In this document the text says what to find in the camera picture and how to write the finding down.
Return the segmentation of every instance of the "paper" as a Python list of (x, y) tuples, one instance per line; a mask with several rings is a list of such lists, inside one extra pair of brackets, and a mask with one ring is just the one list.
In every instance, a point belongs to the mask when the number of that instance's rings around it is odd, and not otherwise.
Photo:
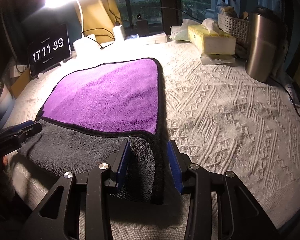
[(181, 26), (171, 27), (170, 38), (175, 41), (190, 41), (188, 35), (188, 26), (190, 25), (200, 25), (200, 23), (190, 19), (183, 19), (183, 23)]
[(202, 26), (206, 27), (210, 34), (219, 35), (219, 25), (216, 20), (207, 18), (202, 22)]
[(167, 42), (167, 35), (165, 32), (151, 35), (151, 36), (145, 36), (145, 37), (139, 37), (137, 34), (127, 37), (125, 40), (125, 43), (127, 42), (133, 42), (134, 44), (139, 45), (148, 45), (148, 44), (158, 44), (158, 43), (165, 43)]
[(235, 57), (232, 55), (201, 55), (203, 65), (222, 65), (225, 63), (235, 63)]

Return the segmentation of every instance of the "bed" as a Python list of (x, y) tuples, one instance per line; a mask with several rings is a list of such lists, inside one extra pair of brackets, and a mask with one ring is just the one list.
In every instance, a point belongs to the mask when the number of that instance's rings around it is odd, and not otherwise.
[[(5, 126), (34, 120), (57, 82), (73, 71), (145, 57), (157, 59), (163, 68), (169, 139), (208, 171), (234, 171), (281, 227), (300, 208), (300, 119), (286, 92), (275, 83), (250, 78), (244, 62), (202, 65), (188, 42), (115, 42), (32, 80), (16, 99)], [(16, 192), (34, 209), (57, 178), (17, 152), (9, 160)], [(168, 170), (165, 178), (163, 205), (109, 197), (114, 239), (183, 239), (189, 196), (178, 194)], [(217, 239), (215, 198), (212, 235)]]

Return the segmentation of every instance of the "tissue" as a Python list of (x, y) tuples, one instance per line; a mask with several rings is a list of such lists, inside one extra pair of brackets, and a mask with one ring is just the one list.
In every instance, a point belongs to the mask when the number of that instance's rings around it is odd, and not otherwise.
[(175, 41), (190, 41), (188, 35), (188, 26), (191, 25), (200, 25), (200, 23), (190, 19), (183, 19), (181, 26), (171, 27), (170, 38)]
[(220, 29), (216, 20), (207, 18), (202, 22), (202, 25), (206, 27), (206, 29), (209, 31), (209, 34), (219, 35)]
[(209, 33), (203, 25), (189, 26), (190, 41), (203, 54), (234, 55), (235, 37), (220, 30), (219, 34)]

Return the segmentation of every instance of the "black clamp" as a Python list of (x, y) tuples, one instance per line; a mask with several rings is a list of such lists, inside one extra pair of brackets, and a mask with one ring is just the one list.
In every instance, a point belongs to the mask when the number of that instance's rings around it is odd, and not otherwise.
[(85, 239), (112, 240), (106, 194), (119, 192), (130, 153), (124, 140), (117, 153), (90, 172), (64, 173), (31, 213), (19, 239), (79, 239), (80, 197), (86, 192)]
[(232, 171), (208, 172), (168, 143), (176, 189), (191, 194), (185, 240), (211, 240), (211, 192), (217, 192), (219, 240), (277, 240), (280, 235), (258, 201)]
[(0, 131), (0, 158), (21, 148), (27, 138), (42, 131), (42, 125), (32, 120)]

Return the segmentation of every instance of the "yellow tissue box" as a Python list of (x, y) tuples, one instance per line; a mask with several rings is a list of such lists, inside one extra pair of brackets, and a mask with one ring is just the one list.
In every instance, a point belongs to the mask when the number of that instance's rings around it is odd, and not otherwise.
[(219, 35), (210, 34), (202, 25), (188, 26), (189, 39), (202, 54), (234, 55), (235, 37), (222, 30)]

